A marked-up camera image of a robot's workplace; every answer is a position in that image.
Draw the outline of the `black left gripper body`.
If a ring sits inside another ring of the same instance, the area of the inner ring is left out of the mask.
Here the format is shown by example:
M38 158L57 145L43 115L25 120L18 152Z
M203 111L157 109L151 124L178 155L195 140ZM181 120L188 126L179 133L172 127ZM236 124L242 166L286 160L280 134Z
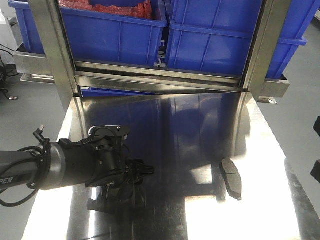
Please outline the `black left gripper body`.
M130 169L133 162L124 159L119 145L106 139L96 141L91 145L94 150L96 168L93 176L85 183L87 188L102 186L121 188L126 184L140 184L140 179Z

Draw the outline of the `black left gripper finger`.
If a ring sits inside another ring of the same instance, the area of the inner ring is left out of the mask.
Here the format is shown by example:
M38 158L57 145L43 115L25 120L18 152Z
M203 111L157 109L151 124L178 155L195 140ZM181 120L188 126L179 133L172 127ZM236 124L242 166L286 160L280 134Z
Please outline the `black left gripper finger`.
M154 167L145 164L141 159L134 159L132 163L132 171L135 178L144 178L154 174Z

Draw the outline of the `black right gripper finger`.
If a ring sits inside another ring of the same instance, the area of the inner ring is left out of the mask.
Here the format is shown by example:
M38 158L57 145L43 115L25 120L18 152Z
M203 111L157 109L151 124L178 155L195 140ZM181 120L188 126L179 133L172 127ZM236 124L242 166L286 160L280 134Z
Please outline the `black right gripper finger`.
M317 117L313 125L313 130L320 136L320 116Z
M314 166L310 172L310 175L318 182L320 183L320 160L317 160L314 163Z

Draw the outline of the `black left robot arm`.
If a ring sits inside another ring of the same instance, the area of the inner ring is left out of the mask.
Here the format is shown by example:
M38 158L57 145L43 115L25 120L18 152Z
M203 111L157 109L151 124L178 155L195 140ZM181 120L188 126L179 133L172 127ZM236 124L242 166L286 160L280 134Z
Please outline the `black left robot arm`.
M43 148L1 151L0 188L20 185L52 190L84 184L87 188L139 184L154 174L152 166L122 154L122 145L102 138L86 144L61 139L46 142Z

